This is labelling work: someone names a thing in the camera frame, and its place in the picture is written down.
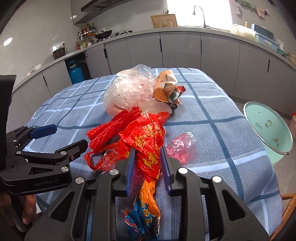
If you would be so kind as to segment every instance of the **cutting board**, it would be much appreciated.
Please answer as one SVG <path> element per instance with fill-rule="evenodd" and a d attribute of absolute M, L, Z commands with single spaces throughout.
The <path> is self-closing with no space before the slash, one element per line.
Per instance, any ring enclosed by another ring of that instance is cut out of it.
<path fill-rule="evenodd" d="M 178 27 L 175 14 L 150 16 L 154 28 Z"/>

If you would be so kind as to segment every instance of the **floor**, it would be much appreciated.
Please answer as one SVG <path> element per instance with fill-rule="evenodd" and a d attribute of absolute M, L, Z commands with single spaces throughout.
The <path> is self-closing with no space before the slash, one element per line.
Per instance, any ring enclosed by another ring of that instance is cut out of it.
<path fill-rule="evenodd" d="M 244 101 L 238 102 L 234 99 L 237 107 L 243 113 Z M 287 124 L 290 123 L 288 116 L 282 115 Z M 274 171 L 279 182 L 279 191 L 281 194 L 296 193 L 296 145 L 291 153 L 284 156 L 279 162 L 274 165 Z M 283 211 L 288 205 L 289 200 L 283 201 Z"/>

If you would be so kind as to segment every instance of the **faucet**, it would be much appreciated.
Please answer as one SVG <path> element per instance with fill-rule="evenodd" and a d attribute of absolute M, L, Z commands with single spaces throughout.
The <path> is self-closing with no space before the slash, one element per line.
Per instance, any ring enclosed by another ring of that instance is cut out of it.
<path fill-rule="evenodd" d="M 203 17 L 204 17 L 204 28 L 207 28 L 207 26 L 205 24 L 205 14 L 203 13 L 203 9 L 199 5 L 195 5 L 194 9 L 193 9 L 193 15 L 195 15 L 195 7 L 199 7 L 202 10 L 202 14 L 203 14 Z"/>

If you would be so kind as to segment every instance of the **hanging decoration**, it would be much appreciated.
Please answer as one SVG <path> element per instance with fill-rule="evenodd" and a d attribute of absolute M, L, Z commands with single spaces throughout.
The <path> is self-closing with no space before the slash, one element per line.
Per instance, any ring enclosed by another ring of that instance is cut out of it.
<path fill-rule="evenodd" d="M 242 16 L 242 10 L 239 6 L 236 6 L 235 7 L 235 13 L 238 15 L 238 16 Z"/>
<path fill-rule="evenodd" d="M 267 15 L 270 16 L 270 13 L 269 13 L 269 11 L 267 9 L 259 8 L 255 4 L 247 2 L 245 0 L 235 0 L 235 1 L 238 2 L 242 6 L 248 6 L 250 8 L 250 10 L 256 10 L 257 13 L 258 13 L 258 16 L 261 17 L 261 18 L 265 18 L 265 16 L 267 16 Z M 235 11 L 236 11 L 237 15 L 239 15 L 239 16 L 242 15 L 242 10 L 240 9 L 239 6 L 237 6 L 235 8 Z"/>

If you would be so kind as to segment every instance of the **range hood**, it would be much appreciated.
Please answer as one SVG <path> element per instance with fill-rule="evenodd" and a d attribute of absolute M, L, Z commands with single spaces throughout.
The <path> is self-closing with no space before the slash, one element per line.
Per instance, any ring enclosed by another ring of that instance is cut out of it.
<path fill-rule="evenodd" d="M 101 14 L 113 7 L 132 0 L 92 0 L 81 8 L 81 12 L 98 12 Z"/>

